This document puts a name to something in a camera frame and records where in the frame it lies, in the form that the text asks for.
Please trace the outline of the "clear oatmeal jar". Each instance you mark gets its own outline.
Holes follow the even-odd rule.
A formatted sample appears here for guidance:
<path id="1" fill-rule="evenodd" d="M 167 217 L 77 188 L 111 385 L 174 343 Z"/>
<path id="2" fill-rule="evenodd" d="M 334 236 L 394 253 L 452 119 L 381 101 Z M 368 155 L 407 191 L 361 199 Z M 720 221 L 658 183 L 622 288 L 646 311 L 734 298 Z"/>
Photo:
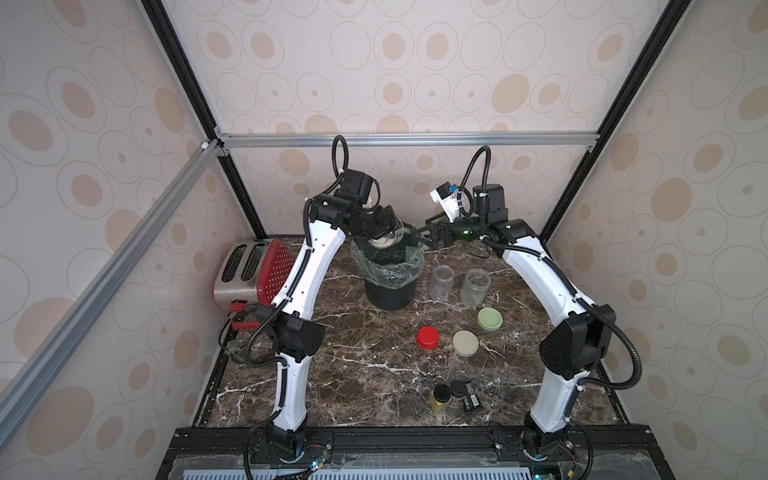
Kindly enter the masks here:
<path id="1" fill-rule="evenodd" d="M 490 288 L 491 277 L 489 273 L 480 268 L 470 269 L 462 284 L 460 299 L 461 302 L 467 307 L 480 306 Z"/>

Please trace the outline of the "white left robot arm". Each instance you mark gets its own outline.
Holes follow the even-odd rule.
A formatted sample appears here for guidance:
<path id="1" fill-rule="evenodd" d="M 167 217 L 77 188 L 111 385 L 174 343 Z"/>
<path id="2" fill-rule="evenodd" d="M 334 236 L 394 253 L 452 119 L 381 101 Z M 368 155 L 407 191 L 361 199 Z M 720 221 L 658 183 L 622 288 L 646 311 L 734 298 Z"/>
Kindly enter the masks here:
<path id="1" fill-rule="evenodd" d="M 401 229 L 392 207 L 367 205 L 378 181 L 349 167 L 346 139 L 337 135 L 331 147 L 333 183 L 305 200 L 304 242 L 267 316 L 246 342 L 242 358 L 251 368 L 277 366 L 275 405 L 261 429 L 284 460 L 299 459 L 305 450 L 306 389 L 313 355 L 325 327 L 312 320 L 317 296 L 337 251 L 347 239 L 363 242 L 395 237 Z"/>

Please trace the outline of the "light green jar lid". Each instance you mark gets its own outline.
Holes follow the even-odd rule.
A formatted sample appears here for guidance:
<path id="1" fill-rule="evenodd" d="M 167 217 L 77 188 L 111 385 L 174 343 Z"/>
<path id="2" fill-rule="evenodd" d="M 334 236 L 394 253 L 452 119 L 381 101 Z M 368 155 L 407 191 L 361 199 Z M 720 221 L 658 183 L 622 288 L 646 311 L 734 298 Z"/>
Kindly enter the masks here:
<path id="1" fill-rule="evenodd" d="M 503 316 L 495 308 L 485 307 L 477 313 L 477 323 L 483 330 L 494 332 L 501 328 Z"/>

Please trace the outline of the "red lid oatmeal jar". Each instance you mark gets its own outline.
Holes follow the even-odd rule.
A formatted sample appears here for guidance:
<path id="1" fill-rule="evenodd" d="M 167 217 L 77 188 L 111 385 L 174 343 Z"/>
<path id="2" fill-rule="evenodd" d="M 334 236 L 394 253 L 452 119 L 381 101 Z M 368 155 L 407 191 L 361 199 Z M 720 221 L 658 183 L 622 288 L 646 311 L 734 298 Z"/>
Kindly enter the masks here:
<path id="1" fill-rule="evenodd" d="M 448 265 L 437 266 L 431 277 L 430 297 L 439 302 L 447 301 L 453 290 L 454 279 L 455 273 L 452 267 Z"/>

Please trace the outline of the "red jar lid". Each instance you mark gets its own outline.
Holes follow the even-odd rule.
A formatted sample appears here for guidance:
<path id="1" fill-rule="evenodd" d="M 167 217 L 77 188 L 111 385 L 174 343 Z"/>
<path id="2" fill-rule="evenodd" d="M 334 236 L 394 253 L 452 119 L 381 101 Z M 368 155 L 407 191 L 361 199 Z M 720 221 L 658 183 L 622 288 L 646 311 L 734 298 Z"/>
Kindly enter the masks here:
<path id="1" fill-rule="evenodd" d="M 435 350 L 439 346 L 440 334 L 432 326 L 424 326 L 417 332 L 417 345 L 426 351 Z"/>

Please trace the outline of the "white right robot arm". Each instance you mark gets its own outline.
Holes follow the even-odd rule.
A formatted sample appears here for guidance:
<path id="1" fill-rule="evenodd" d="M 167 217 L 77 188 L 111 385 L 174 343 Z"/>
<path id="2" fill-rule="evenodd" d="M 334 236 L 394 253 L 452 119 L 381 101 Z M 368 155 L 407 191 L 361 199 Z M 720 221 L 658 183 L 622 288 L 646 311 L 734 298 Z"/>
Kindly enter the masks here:
<path id="1" fill-rule="evenodd" d="M 553 328 L 539 345 L 544 376 L 520 439 L 526 455 L 540 460 L 566 440 L 573 406 L 586 385 L 627 390 L 639 383 L 642 360 L 617 326 L 615 311 L 576 287 L 525 221 L 509 218 L 503 187 L 488 181 L 489 146 L 480 147 L 470 162 L 479 160 L 484 162 L 479 185 L 467 186 L 472 172 L 467 169 L 459 184 L 445 182 L 431 192 L 442 212 L 426 220 L 420 240 L 432 250 L 457 240 L 481 241 L 517 272 L 547 313 Z M 620 382 L 591 375 L 612 339 L 624 345 L 632 365 L 629 378 Z"/>

